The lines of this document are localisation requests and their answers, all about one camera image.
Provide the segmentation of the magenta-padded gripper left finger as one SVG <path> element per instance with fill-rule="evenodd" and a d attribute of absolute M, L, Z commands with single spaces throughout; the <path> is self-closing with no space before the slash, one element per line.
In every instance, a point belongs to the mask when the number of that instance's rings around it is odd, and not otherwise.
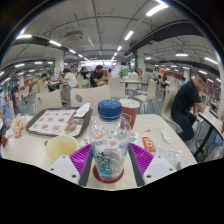
<path fill-rule="evenodd" d="M 86 186 L 91 169 L 91 163 L 91 145 L 86 145 L 70 156 L 60 156 L 48 168 L 48 172 L 74 184 Z"/>

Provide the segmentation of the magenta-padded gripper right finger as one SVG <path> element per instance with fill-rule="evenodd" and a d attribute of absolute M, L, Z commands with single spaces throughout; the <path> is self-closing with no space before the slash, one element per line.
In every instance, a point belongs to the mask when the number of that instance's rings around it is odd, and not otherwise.
<path fill-rule="evenodd" d="M 129 144 L 128 153 L 138 187 L 176 172 L 176 169 L 163 156 L 153 156 L 150 152 L 133 143 Z"/>

